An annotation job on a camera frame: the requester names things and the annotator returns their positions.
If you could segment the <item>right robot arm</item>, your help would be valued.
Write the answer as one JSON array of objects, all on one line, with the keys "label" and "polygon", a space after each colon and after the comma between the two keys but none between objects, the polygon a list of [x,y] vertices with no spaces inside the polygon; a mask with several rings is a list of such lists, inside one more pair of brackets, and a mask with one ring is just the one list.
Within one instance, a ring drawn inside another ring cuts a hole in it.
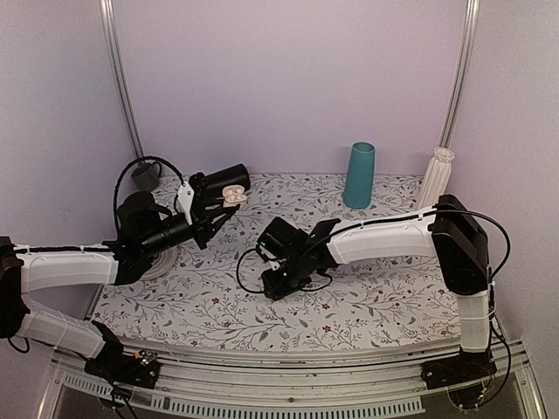
[{"label": "right robot arm", "polygon": [[469,381],[484,368],[490,341],[487,234],[455,196],[443,195],[431,207],[397,216],[327,219],[310,232],[276,217],[260,234],[256,249],[275,264],[262,274],[265,295],[272,300],[339,265],[374,258],[436,258],[458,306],[463,353],[452,360],[452,373]]}]

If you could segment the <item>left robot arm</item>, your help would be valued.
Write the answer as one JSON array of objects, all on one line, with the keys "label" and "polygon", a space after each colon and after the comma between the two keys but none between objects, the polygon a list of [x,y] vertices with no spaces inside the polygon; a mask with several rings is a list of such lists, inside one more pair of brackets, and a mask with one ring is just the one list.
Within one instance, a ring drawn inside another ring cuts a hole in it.
[{"label": "left robot arm", "polygon": [[99,322],[67,316],[31,299],[66,285],[131,285],[146,277],[165,251],[193,240],[203,249],[239,209],[224,198],[204,200],[186,187],[172,213],[149,192],[136,192],[117,209],[114,241],[92,246],[36,248],[1,239],[1,336],[36,340],[81,354],[112,379],[130,369],[119,339]]}]

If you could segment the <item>cream earbud charging case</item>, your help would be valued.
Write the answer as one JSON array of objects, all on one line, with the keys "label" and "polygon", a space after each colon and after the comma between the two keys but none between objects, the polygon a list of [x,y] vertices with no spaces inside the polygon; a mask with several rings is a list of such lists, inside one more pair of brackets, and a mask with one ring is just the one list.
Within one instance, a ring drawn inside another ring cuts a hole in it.
[{"label": "cream earbud charging case", "polygon": [[234,207],[236,205],[243,205],[248,201],[248,196],[245,194],[245,188],[242,185],[230,185],[223,189],[222,195],[224,198],[224,207]]}]

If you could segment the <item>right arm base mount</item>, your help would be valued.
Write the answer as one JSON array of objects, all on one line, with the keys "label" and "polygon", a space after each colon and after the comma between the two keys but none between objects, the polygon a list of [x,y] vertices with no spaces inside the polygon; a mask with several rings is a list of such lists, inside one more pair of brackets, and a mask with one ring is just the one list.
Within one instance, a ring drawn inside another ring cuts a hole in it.
[{"label": "right arm base mount", "polygon": [[470,353],[462,348],[450,357],[421,365],[421,379],[428,389],[444,388],[488,378],[497,372],[491,350]]}]

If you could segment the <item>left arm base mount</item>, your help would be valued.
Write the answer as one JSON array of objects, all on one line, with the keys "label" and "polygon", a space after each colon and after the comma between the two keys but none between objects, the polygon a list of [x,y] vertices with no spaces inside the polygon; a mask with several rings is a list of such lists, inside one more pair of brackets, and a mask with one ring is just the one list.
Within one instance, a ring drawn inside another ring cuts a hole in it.
[{"label": "left arm base mount", "polygon": [[96,357],[86,360],[84,371],[109,383],[154,389],[161,370],[158,353],[142,349],[125,354],[124,346],[107,326],[97,321],[93,325],[100,331],[104,346]]}]

